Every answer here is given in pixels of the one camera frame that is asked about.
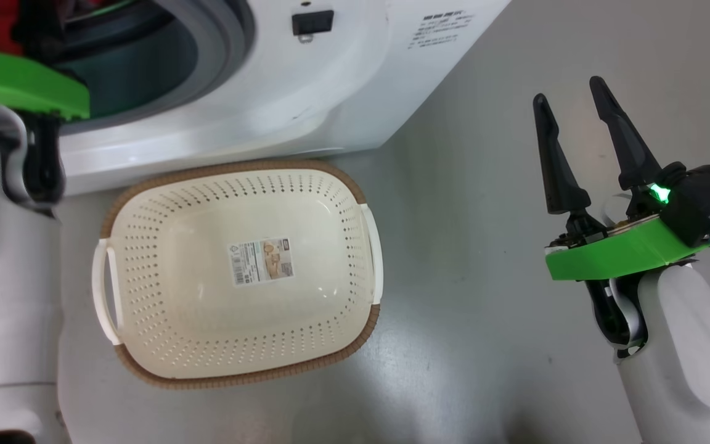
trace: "glowing green led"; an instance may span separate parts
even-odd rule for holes
[[[653,197],[656,197],[659,202],[666,204],[667,197],[670,196],[670,189],[662,188],[661,186],[656,185],[656,183],[652,183],[651,193],[653,194]]]

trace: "beige plastic basket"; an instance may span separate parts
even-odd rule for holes
[[[382,292],[363,193],[317,161],[211,166],[135,186],[111,208],[92,267],[116,353],[167,388],[257,382],[343,360],[374,329]]]

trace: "white washing machine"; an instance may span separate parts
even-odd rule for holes
[[[67,194],[377,148],[508,2],[141,0],[78,17],[62,65],[93,118],[64,128]]]

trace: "gray floor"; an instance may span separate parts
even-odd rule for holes
[[[550,281],[542,253],[565,217],[545,213],[535,93],[594,212],[619,192],[592,74],[660,163],[710,163],[710,2],[515,0],[386,146],[332,160],[377,219],[383,311],[357,354],[290,379],[173,392],[131,376],[88,289],[116,192],[68,199],[60,401],[74,442],[639,442],[584,286]]]

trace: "sticker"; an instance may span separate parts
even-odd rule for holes
[[[234,286],[262,284],[295,275],[289,239],[265,239],[229,245]]]
[[[407,49],[456,42],[459,30],[467,28],[473,17],[475,15],[464,10],[426,15],[412,34]]]

